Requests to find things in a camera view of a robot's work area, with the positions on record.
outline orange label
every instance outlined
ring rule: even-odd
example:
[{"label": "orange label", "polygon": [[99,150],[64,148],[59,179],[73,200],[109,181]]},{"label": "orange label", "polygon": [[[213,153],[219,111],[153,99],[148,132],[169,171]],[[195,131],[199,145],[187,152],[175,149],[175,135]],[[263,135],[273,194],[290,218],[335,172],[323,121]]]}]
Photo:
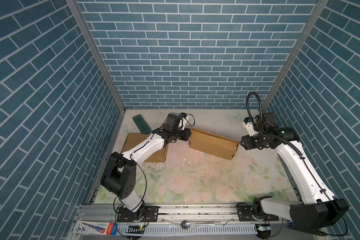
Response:
[{"label": "orange label", "polygon": [[107,235],[110,235],[110,232],[112,231],[112,227],[113,227],[113,223],[110,223],[108,228],[107,228]]}]

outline cardboard box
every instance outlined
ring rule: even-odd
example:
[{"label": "cardboard box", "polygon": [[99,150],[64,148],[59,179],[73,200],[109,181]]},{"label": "cardboard box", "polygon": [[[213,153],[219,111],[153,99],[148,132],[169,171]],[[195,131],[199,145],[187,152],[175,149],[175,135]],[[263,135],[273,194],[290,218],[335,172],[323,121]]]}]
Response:
[{"label": "cardboard box", "polygon": [[[127,139],[125,140],[124,146],[121,152],[128,151],[134,147],[136,147],[139,143],[144,141],[149,137],[149,134],[141,134],[141,133],[129,133]],[[144,162],[165,162],[167,158],[168,145],[159,151],[152,154],[147,160]]]},{"label": "cardboard box", "polygon": [[192,129],[189,145],[190,148],[232,160],[239,147],[239,142],[211,132]]}]

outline blue brick wall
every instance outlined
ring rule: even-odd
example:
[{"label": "blue brick wall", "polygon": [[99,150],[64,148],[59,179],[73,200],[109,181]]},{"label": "blue brick wall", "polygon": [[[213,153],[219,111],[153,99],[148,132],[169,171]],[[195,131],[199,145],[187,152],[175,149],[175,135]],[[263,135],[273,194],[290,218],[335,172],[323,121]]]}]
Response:
[{"label": "blue brick wall", "polygon": [[0,0],[0,239],[61,239],[120,111],[65,0]]},{"label": "blue brick wall", "polygon": [[[360,239],[360,0],[329,1],[269,110],[298,132],[318,173],[347,200],[347,239]],[[344,225],[328,229],[339,234]]]},{"label": "blue brick wall", "polygon": [[126,108],[244,108],[249,91],[268,94],[316,1],[79,4]]}]

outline metal spoon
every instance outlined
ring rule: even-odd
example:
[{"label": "metal spoon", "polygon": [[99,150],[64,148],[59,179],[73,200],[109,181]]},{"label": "metal spoon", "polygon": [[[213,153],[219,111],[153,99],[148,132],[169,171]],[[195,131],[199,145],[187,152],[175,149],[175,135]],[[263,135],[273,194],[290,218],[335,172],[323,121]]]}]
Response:
[{"label": "metal spoon", "polygon": [[190,223],[188,220],[184,220],[181,222],[181,227],[183,229],[188,229],[193,225],[209,225],[209,226],[214,226],[215,222],[201,222],[201,223]]}]

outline metal corner post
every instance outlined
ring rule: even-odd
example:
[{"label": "metal corner post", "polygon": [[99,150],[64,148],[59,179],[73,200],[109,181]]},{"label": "metal corner post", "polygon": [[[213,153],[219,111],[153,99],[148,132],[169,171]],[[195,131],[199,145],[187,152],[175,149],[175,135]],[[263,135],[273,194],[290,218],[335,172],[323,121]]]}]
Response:
[{"label": "metal corner post", "polygon": [[318,0],[315,7],[313,7],[311,15],[309,16],[307,23],[304,25],[303,29],[301,30],[301,33],[298,39],[296,40],[296,43],[291,50],[291,53],[288,55],[287,59],[285,60],[285,63],[282,66],[278,76],[276,77],[275,82],[273,83],[271,89],[269,89],[269,93],[267,94],[263,103],[264,109],[266,109],[271,103],[273,96],[276,94],[277,89],[283,82],[285,76],[287,75],[289,69],[291,68],[293,62],[295,61],[302,46],[307,40],[309,34],[311,33],[313,27],[315,26],[317,20],[319,19],[321,13],[324,11],[324,8],[326,7],[328,2],[329,0]]},{"label": "metal corner post", "polygon": [[96,46],[95,40],[92,37],[91,31],[88,28],[87,22],[85,21],[84,15],[82,14],[79,4],[77,3],[77,0],[66,0],[67,5],[72,12],[73,17],[76,20],[77,25],[79,26],[79,29],[81,33],[83,34],[83,37],[89,47],[89,50],[91,51],[97,66],[99,67],[101,74],[104,76],[104,79],[116,101],[116,104],[120,108],[121,112],[125,112],[125,107],[117,94],[115,85],[112,82],[112,79],[109,75],[109,72],[106,68],[106,65],[103,61],[103,58],[101,57],[101,54],[99,52],[99,49]]}]

